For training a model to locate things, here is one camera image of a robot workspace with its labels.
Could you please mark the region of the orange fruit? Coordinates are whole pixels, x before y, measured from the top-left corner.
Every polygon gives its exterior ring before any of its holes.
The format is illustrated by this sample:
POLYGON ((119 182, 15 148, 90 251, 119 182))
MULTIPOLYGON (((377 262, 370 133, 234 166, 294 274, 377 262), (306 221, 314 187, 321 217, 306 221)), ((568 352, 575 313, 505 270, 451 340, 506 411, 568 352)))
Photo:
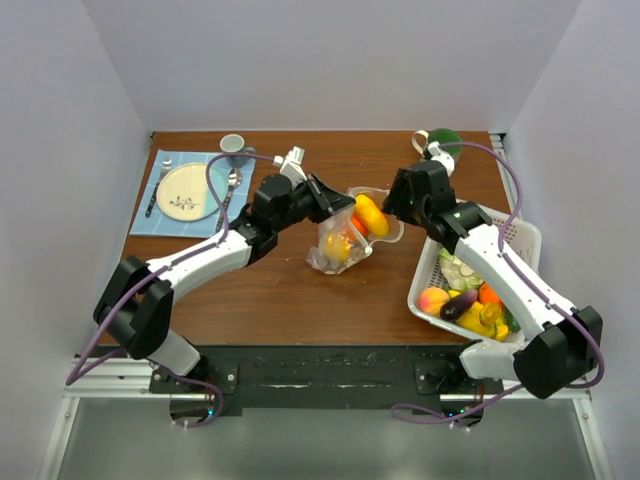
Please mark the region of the orange fruit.
POLYGON ((355 215, 351 217, 351 223, 364 238, 368 236, 368 229, 355 215))

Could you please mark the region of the purple eggplant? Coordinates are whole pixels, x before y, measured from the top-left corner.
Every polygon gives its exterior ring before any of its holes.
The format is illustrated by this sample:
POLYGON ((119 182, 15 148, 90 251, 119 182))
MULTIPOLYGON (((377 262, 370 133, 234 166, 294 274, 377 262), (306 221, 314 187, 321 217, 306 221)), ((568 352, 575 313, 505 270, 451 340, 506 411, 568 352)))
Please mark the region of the purple eggplant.
POLYGON ((440 318, 445 321, 456 321, 471 309, 477 301, 476 289, 466 290, 446 302, 440 309, 440 318))

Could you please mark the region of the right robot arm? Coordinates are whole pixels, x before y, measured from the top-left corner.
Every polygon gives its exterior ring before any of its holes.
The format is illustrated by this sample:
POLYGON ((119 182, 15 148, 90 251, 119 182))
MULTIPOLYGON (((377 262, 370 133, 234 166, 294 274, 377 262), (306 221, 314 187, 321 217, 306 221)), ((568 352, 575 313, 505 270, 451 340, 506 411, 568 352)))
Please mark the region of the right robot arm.
POLYGON ((546 399, 588 373, 605 372, 603 320, 591 306, 577 308, 555 292, 506 244, 486 210, 460 202, 445 167, 422 161, 397 171, 385 213, 423 228, 429 240, 478 273, 515 316, 524 339, 498 342, 478 335, 445 369, 448 386, 469 392, 481 379, 519 382, 546 399))

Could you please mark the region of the yellow lemon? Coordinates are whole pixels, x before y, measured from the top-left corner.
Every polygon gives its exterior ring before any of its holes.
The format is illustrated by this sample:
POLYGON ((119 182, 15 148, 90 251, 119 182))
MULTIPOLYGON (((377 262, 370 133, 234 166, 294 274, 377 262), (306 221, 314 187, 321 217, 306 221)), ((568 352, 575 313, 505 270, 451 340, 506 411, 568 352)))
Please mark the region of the yellow lemon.
POLYGON ((342 234, 330 233, 324 241, 323 248, 330 261, 341 263, 349 259, 352 242, 342 234))

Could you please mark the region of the polka dot zip bag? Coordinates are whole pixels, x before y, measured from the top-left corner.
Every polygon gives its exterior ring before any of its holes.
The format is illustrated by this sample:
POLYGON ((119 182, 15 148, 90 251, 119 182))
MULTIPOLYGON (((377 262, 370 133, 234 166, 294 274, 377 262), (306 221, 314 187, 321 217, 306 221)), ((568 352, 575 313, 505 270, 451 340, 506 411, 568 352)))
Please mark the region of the polka dot zip bag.
MULTIPOLYGON (((389 190, 374 187, 353 187, 347 194, 355 199, 358 194, 370 197, 382 211, 382 206, 389 190)), ((389 222, 390 232, 385 237, 376 237, 370 233, 364 238, 352 225, 351 217, 354 215, 354 207, 346 209, 336 216, 318 225, 318 242, 310 248, 306 262, 315 270, 328 275, 338 275, 369 257, 378 243, 396 243, 404 234, 403 224, 391 215, 384 214, 389 222), (328 234, 338 233, 347 237, 352 242, 352 250, 349 259, 336 263, 330 261, 324 253, 324 241, 328 234)))

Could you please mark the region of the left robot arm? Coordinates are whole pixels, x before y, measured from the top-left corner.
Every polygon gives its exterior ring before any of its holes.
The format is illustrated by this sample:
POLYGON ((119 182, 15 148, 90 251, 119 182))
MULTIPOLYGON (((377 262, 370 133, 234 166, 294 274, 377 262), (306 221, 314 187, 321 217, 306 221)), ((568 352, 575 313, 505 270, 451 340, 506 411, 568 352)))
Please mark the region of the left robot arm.
POLYGON ((319 224, 354 203, 315 175, 299 184, 269 175, 226 231, 152 262, 123 260, 95 307, 94 321, 131 358, 158 365, 183 391, 211 390, 208 360, 170 328, 173 306, 205 283, 262 259, 284 229, 304 220, 319 224))

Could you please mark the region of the yellow red mango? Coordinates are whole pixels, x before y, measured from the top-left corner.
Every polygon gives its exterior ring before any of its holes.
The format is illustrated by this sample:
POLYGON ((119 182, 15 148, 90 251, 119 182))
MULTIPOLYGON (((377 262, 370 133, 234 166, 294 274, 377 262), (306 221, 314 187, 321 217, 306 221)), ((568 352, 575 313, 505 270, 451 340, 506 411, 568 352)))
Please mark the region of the yellow red mango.
POLYGON ((376 237, 388 235, 389 222, 377 204, 365 194, 358 194, 355 201, 354 215, 367 231, 376 237))

